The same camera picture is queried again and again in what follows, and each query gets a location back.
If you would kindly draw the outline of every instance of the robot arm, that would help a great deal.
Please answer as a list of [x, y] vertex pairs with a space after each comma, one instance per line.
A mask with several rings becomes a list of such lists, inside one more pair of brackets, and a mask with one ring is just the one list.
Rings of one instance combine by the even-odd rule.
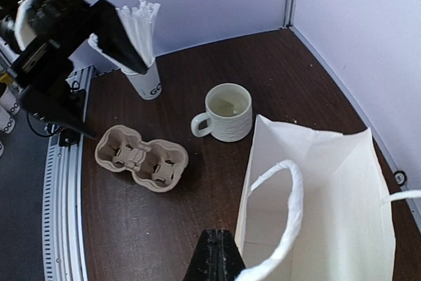
[[18, 102], [46, 122], [94, 137], [94, 131], [82, 122], [66, 83], [73, 70], [68, 57], [95, 33], [104, 53], [140, 74], [147, 72], [114, 5], [107, 0], [93, 5], [85, 0], [28, 0], [20, 10], [19, 1], [0, 0], [0, 12], [4, 15], [0, 36], [11, 49], [20, 53], [7, 71], [22, 88]]

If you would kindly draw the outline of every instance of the bag handle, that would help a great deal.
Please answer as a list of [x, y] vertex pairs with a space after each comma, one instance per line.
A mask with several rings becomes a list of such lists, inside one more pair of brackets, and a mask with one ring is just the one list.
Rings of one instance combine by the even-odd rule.
[[382, 205], [386, 203], [390, 203], [392, 201], [404, 200], [404, 199], [417, 199], [417, 198], [421, 198], [421, 190], [409, 190], [409, 191], [397, 192], [383, 199]]
[[296, 163], [290, 160], [281, 161], [266, 171], [251, 185], [249, 196], [263, 182], [281, 169], [288, 168], [292, 175], [292, 190], [288, 198], [288, 219], [284, 234], [273, 254], [260, 265], [248, 268], [238, 275], [235, 281], [258, 281], [265, 279], [285, 259], [293, 247], [294, 241], [301, 229], [303, 219], [303, 176]]

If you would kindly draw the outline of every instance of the mug handle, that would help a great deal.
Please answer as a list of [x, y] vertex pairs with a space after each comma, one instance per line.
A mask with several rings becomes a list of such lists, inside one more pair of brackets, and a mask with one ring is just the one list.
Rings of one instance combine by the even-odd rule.
[[211, 117], [206, 112], [195, 116], [193, 120], [191, 120], [191, 133], [197, 138], [202, 138], [203, 136], [210, 134], [212, 132], [210, 126], [202, 128], [201, 130], [199, 129], [199, 124], [210, 118]]

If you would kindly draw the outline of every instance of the paper bag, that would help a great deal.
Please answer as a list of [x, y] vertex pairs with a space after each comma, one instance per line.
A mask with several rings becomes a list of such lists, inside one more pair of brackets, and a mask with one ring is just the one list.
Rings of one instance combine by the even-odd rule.
[[[292, 221], [289, 196], [297, 181], [287, 168], [265, 174], [286, 159], [303, 177], [302, 222], [295, 227], [301, 231], [288, 232], [289, 247], [284, 231]], [[261, 175], [264, 181], [253, 184]], [[391, 281], [390, 203], [420, 196], [419, 191], [389, 195], [370, 129], [343, 135], [259, 115], [235, 231], [246, 267], [256, 267], [237, 280]], [[281, 238], [286, 256], [280, 255]]]

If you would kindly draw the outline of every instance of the dark brown tabletop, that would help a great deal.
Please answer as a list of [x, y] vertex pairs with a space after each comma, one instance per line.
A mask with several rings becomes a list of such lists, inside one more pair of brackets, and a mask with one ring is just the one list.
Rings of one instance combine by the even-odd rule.
[[[115, 124], [145, 141], [183, 145], [189, 165], [168, 193], [113, 174], [94, 159], [97, 140], [84, 142], [82, 199], [89, 280], [181, 280], [205, 228], [234, 233], [252, 135], [237, 143], [195, 138], [190, 121], [206, 93], [235, 82], [253, 97], [254, 114], [345, 134], [365, 129], [359, 116], [307, 48], [289, 30], [202, 45], [159, 57], [163, 91], [144, 101], [114, 71], [91, 83], [87, 120], [102, 135]], [[391, 192], [399, 190], [381, 153]], [[394, 281], [421, 280], [421, 237], [404, 201], [392, 204], [397, 238]]]

